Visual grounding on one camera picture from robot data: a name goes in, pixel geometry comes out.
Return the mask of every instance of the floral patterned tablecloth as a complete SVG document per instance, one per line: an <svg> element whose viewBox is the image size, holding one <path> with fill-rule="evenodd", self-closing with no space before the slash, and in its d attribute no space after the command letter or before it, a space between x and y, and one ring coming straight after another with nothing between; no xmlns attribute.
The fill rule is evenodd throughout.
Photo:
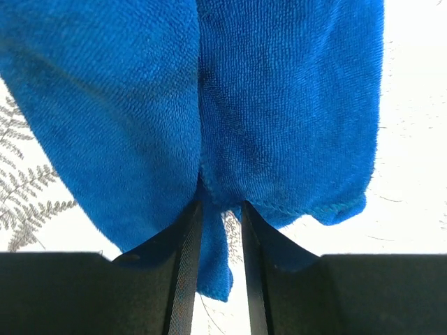
<svg viewBox="0 0 447 335"><path fill-rule="evenodd" d="M282 232L316 254L447 253L447 3L387 0L376 171L359 216ZM196 295L193 334L249 334L240 227L223 216L235 285L227 304ZM118 248L61 182L0 80L0 251Z"/></svg>

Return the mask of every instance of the towel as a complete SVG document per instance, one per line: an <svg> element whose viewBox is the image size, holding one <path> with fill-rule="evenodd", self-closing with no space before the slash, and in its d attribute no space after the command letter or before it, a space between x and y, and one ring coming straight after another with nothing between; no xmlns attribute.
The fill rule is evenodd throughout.
<svg viewBox="0 0 447 335"><path fill-rule="evenodd" d="M198 292L227 301L222 212L365 208L382 35L383 0L0 0L0 75L123 252L202 200Z"/></svg>

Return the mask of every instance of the terry cloth fabric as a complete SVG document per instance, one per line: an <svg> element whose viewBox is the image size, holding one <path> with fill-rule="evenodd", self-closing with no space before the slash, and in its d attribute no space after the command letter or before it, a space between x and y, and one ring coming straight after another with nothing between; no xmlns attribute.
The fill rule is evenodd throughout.
<svg viewBox="0 0 447 335"><path fill-rule="evenodd" d="M281 228L365 207L382 34L383 0L0 0L0 73L123 251L203 201L198 291L226 301L221 212L248 200Z"/></svg>

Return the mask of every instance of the black plastic part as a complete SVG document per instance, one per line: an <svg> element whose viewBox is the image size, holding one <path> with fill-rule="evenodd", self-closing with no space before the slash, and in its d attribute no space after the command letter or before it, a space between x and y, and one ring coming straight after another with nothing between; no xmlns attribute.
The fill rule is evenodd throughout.
<svg viewBox="0 0 447 335"><path fill-rule="evenodd" d="M248 202L242 213L252 334L447 334L446 255L318 259ZM291 270L294 261L300 267Z"/></svg>
<svg viewBox="0 0 447 335"><path fill-rule="evenodd" d="M0 254L0 334L189 334L201 203L108 262L95 253Z"/></svg>

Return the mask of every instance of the blue cloth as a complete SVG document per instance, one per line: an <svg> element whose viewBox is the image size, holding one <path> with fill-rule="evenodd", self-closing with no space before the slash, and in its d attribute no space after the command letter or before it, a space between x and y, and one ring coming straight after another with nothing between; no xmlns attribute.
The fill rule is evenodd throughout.
<svg viewBox="0 0 447 335"><path fill-rule="evenodd" d="M198 291L226 301L221 212L364 209L382 33L383 0L0 0L0 74L122 251L203 201Z"/></svg>

